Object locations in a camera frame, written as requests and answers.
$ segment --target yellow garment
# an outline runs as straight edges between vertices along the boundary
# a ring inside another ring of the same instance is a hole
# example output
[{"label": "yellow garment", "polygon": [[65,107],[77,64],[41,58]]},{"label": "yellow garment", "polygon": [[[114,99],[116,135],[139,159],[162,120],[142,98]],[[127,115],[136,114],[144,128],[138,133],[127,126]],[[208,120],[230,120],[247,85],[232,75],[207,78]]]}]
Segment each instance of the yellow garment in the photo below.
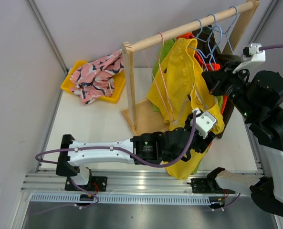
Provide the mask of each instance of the yellow garment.
[{"label": "yellow garment", "polygon": [[[173,45],[167,57],[161,63],[161,68],[164,72],[163,77],[167,85],[169,101],[173,108],[175,120],[169,119],[166,108],[159,96],[159,92],[154,82],[147,94],[147,99],[160,109],[165,122],[170,122],[169,128],[170,130],[173,130],[185,125],[187,116],[191,113],[192,109],[199,107],[202,111],[206,110],[205,106],[197,98],[201,97],[206,103],[208,111],[217,119],[217,124],[212,131],[215,134],[221,133],[224,129],[224,122],[220,113],[218,101],[214,99],[214,96],[209,94],[206,83],[201,75],[203,70],[194,58],[195,50],[188,46],[196,48],[197,40],[179,38]],[[160,71],[157,72],[155,80],[165,101],[170,117],[172,118],[171,108],[168,104],[166,90]],[[191,96],[191,103],[187,102],[188,94]],[[176,164],[167,167],[167,172],[177,179],[187,179],[205,156],[205,153],[197,153],[194,150],[191,150],[190,153],[191,159],[188,162],[180,160]]]}]

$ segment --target yellow basket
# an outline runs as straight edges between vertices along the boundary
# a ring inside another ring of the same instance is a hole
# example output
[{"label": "yellow basket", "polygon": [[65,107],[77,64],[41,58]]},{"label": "yellow basket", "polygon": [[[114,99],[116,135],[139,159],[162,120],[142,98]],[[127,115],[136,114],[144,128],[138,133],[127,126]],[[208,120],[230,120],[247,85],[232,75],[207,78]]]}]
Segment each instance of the yellow basket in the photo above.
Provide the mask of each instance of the yellow basket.
[{"label": "yellow basket", "polygon": [[[70,76],[74,73],[75,70],[77,70],[79,67],[82,65],[88,63],[87,61],[77,61],[73,68],[70,70],[68,75],[66,76],[66,79],[61,85],[61,89],[66,91],[67,93],[73,94],[69,89],[71,87],[74,87],[74,84],[70,80]],[[120,99],[120,95],[123,91],[124,85],[126,83],[126,78],[124,75],[124,71],[117,73],[116,75],[113,76],[114,82],[115,82],[115,90],[114,93],[110,97],[102,96],[98,98],[98,100],[102,100],[108,103],[113,103],[116,104],[118,100]]]}]

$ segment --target wooden clothes rack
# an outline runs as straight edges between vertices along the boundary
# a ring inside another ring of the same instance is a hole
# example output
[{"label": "wooden clothes rack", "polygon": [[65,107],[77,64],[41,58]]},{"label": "wooden clothes rack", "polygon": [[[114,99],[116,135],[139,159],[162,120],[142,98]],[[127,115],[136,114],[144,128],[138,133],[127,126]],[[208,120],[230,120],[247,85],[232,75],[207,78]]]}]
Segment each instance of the wooden clothes rack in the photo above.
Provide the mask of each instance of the wooden clothes rack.
[{"label": "wooden clothes rack", "polygon": [[[259,4],[259,0],[247,0],[246,3],[236,7],[238,12],[236,12],[236,9],[232,7],[215,14],[216,22],[240,14],[229,37],[229,41],[233,50],[236,49]],[[208,26],[215,22],[215,19],[212,15],[200,20],[203,26]],[[164,40],[167,41],[200,28],[201,23],[199,21],[193,21],[191,23],[163,32],[162,35]],[[157,34],[134,44],[130,44],[128,42],[122,43],[128,108],[123,109],[121,113],[134,135],[152,133],[155,131],[166,131],[169,127],[168,124],[164,123],[164,118],[162,117],[161,113],[153,110],[153,106],[149,100],[145,99],[137,104],[135,101],[133,54],[161,42],[162,37],[160,34]],[[231,54],[231,48],[228,43],[225,45],[222,53]]]}]

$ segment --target pink garment with black print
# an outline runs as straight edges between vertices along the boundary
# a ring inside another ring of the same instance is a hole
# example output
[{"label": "pink garment with black print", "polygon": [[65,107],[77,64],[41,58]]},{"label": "pink garment with black print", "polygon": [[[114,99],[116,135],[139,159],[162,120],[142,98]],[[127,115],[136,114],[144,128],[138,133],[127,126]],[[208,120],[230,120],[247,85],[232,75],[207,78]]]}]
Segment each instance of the pink garment with black print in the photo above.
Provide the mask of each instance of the pink garment with black print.
[{"label": "pink garment with black print", "polygon": [[75,87],[70,91],[79,96],[83,104],[89,104],[101,96],[110,97],[114,93],[113,75],[123,71],[121,49],[79,67],[70,80]]}]

